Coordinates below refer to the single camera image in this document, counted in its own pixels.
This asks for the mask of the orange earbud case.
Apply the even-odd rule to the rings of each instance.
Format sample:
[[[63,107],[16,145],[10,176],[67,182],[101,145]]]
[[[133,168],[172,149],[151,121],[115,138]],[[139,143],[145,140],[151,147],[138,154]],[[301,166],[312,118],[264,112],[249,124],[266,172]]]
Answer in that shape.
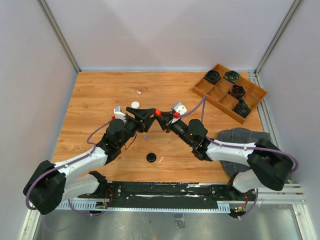
[[[161,117],[161,116],[162,116],[162,112],[161,112],[160,110],[156,109],[156,110],[154,111],[153,115],[154,115],[155,117]]]

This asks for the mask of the white earbud case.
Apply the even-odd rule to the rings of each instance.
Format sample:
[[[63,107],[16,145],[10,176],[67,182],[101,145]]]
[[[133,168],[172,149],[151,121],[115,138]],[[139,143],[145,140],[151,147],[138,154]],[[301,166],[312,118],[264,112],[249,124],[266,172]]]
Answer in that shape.
[[[133,102],[131,103],[131,107],[132,107],[133,109],[139,109],[139,108],[140,108],[140,103],[139,103],[138,101],[133,101]]]

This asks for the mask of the black earbud case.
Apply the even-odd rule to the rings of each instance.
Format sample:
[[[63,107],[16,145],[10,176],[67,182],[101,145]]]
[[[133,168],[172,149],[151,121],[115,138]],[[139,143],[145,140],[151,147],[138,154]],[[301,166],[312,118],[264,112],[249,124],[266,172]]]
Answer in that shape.
[[[153,163],[157,160],[157,156],[155,153],[153,152],[150,152],[146,155],[146,160],[149,162],[149,163]]]

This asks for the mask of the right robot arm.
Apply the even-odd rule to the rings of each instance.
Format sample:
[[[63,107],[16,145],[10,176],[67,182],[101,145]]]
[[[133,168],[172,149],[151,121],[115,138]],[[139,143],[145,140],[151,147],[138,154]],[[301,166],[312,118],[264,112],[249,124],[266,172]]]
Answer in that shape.
[[[296,163],[292,156],[279,150],[269,140],[261,138],[251,143],[230,143],[207,136],[207,129],[199,119],[182,121],[177,112],[155,114],[163,131],[175,133],[192,153],[203,161],[226,161],[247,166],[248,170],[235,172],[226,185],[227,196],[240,199],[245,193],[258,188],[281,191]]]

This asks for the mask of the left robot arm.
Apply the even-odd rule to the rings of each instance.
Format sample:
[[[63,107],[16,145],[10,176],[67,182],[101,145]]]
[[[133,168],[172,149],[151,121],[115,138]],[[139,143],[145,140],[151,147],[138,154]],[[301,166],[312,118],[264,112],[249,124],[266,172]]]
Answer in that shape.
[[[127,141],[137,133],[146,133],[156,119],[155,108],[127,107],[126,111],[126,114],[115,113],[103,125],[106,130],[98,143],[87,139],[87,143],[92,145],[90,150],[56,163],[42,161],[22,191],[26,207],[46,215],[62,201],[81,194],[103,197],[107,193],[107,185],[91,174],[82,174],[115,160]]]

